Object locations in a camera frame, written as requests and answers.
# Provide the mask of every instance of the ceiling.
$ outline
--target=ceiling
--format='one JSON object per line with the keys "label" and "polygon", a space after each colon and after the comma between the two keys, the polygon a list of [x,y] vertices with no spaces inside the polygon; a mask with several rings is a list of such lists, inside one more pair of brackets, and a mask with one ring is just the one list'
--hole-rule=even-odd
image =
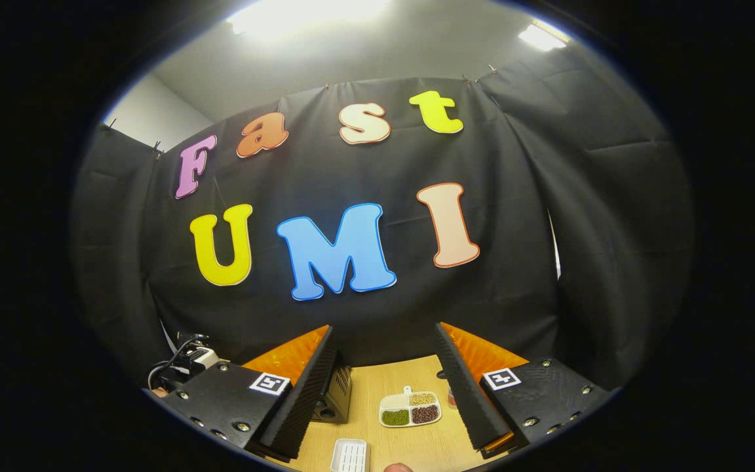
{"label": "ceiling", "polygon": [[365,21],[235,35],[221,22],[159,64],[153,74],[219,122],[279,96],[375,78],[474,79],[523,54],[532,18],[488,0],[389,0]]}

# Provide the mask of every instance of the cable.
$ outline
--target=cable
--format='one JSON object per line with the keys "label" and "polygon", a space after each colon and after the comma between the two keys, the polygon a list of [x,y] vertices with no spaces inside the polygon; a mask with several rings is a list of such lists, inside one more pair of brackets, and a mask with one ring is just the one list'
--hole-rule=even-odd
{"label": "cable", "polygon": [[206,335],[198,335],[194,338],[191,338],[190,340],[185,341],[180,347],[177,347],[176,352],[174,353],[173,357],[170,358],[170,361],[161,361],[156,362],[156,364],[153,365],[152,368],[150,368],[150,372],[147,373],[147,388],[153,389],[153,384],[151,383],[151,380],[153,379],[153,374],[157,372],[161,372],[171,364],[174,364],[176,362],[176,359],[179,358],[180,355],[182,355],[183,350],[185,350],[185,347],[189,344],[191,344],[192,341],[199,341],[199,340],[206,340],[208,336]]}

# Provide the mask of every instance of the white container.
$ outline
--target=white container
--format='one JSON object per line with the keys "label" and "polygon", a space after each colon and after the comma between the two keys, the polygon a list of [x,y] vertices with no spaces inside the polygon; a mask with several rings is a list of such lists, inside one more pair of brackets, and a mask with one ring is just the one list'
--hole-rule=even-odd
{"label": "white container", "polygon": [[336,440],[330,469],[333,472],[369,472],[366,441],[362,439]]}
{"label": "white container", "polygon": [[[427,395],[427,394],[430,394],[433,396],[434,401],[432,403],[425,403],[422,405],[410,405],[410,399],[414,397],[414,395]],[[434,420],[431,420],[428,422],[413,422],[414,409],[426,408],[428,406],[434,406],[434,405],[436,408],[436,416]],[[407,424],[389,425],[383,422],[383,412],[400,412],[401,410],[406,410],[408,415],[410,415],[410,421],[408,421]],[[413,392],[413,389],[410,388],[409,385],[404,386],[404,393],[401,393],[398,395],[388,395],[387,397],[384,397],[383,400],[380,400],[380,409],[378,409],[378,412],[377,412],[377,420],[380,421],[380,424],[385,427],[422,426],[425,424],[431,424],[433,422],[437,422],[440,419],[441,419],[441,405],[438,403],[438,397],[432,391]]]}

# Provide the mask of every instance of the ceiling light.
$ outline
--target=ceiling light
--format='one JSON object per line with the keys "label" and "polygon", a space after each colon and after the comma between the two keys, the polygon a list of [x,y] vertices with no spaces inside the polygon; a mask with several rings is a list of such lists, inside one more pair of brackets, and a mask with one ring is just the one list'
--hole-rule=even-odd
{"label": "ceiling light", "polygon": [[561,39],[568,40],[566,35],[554,27],[538,21],[534,22],[534,24],[530,24],[526,31],[518,35],[518,38],[521,38],[528,44],[531,44],[542,51],[563,48],[567,44]]}
{"label": "ceiling light", "polygon": [[236,35],[246,32],[285,32],[334,20],[369,18],[387,0],[261,0],[227,18]]}

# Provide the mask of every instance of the wooden table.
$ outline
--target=wooden table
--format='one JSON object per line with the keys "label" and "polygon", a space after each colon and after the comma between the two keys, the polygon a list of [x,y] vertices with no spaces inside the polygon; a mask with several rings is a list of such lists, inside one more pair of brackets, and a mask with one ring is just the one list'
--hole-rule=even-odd
{"label": "wooden table", "polygon": [[[334,442],[341,437],[368,443],[369,472],[383,472],[390,463],[402,462],[414,472],[466,470],[483,460],[471,447],[458,410],[447,403],[447,380],[435,374],[441,364],[435,355],[394,364],[356,367],[351,370],[351,405],[346,424],[311,422],[299,451],[299,459],[280,463],[303,472],[330,472]],[[417,427],[383,427],[378,421],[378,405],[386,395],[432,391],[441,404],[441,419]]]}

